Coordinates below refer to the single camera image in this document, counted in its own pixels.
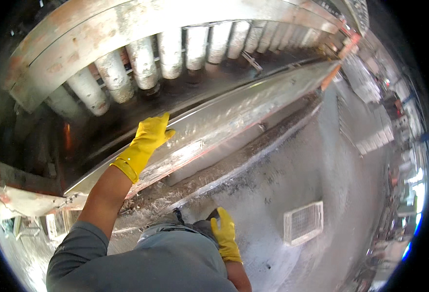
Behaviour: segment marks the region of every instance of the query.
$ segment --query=person's right hand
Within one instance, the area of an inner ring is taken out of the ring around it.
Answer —
[[[219,254],[224,262],[233,261],[242,263],[241,254],[237,243],[235,243],[235,224],[229,213],[218,207],[221,228],[215,218],[211,218],[211,229],[219,244]]]

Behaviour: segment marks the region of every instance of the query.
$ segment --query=industrial machine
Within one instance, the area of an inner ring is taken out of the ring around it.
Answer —
[[[368,28],[356,0],[43,0],[30,9],[35,26],[12,26],[0,69],[0,220],[80,210],[138,122],[170,112],[176,136],[135,196],[317,90]]]

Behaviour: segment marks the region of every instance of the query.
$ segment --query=person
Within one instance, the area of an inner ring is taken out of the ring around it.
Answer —
[[[168,120],[165,113],[140,122],[130,146],[101,175],[49,262],[48,291],[251,291],[234,222],[222,207],[219,226],[215,216],[192,225],[171,213],[147,227],[132,251],[107,255],[130,187],[153,151],[175,134],[166,131]]]

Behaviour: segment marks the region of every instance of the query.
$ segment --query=white plastic crate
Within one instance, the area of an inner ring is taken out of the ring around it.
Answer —
[[[284,242],[301,245],[323,232],[323,201],[284,213]]]

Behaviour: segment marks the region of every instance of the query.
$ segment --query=person's left hand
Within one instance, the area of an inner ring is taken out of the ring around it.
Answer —
[[[141,121],[130,146],[111,165],[119,168],[135,184],[154,150],[176,133],[175,130],[166,131],[168,121],[169,113]]]

